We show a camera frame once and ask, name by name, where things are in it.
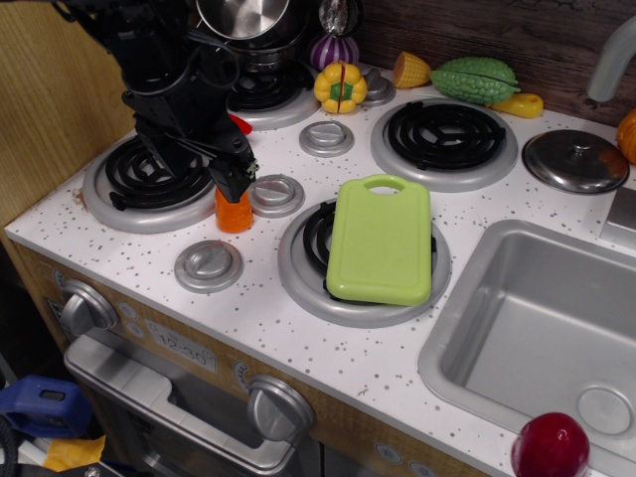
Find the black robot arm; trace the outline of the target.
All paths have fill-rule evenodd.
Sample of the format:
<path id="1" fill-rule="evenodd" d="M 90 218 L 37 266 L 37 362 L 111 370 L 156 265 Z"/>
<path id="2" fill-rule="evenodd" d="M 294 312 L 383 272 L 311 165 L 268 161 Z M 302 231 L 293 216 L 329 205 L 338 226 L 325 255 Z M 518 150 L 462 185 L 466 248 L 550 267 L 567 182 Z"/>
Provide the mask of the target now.
<path id="1" fill-rule="evenodd" d="M 189 26 L 185 1 L 56 1 L 118 63 L 145 149 L 174 176 L 206 159 L 225 199 L 236 203 L 254 181 L 251 147 L 231 120 L 228 99 L 239 60 Z"/>

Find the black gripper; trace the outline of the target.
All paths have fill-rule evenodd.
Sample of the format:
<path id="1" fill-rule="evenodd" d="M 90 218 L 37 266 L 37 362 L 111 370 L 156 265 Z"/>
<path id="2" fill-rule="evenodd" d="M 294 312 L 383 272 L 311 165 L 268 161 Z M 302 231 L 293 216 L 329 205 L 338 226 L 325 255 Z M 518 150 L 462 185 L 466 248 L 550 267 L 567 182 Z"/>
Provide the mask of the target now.
<path id="1" fill-rule="evenodd" d="M 142 143 L 170 174 L 208 165 L 191 145 L 219 154 L 209 158 L 208 168 L 224 198 L 238 203 L 255 181 L 258 164 L 245 136 L 229 118 L 228 96 L 224 87 L 188 76 L 176 86 L 152 94 L 129 89 L 122 99 L 134 110 Z"/>

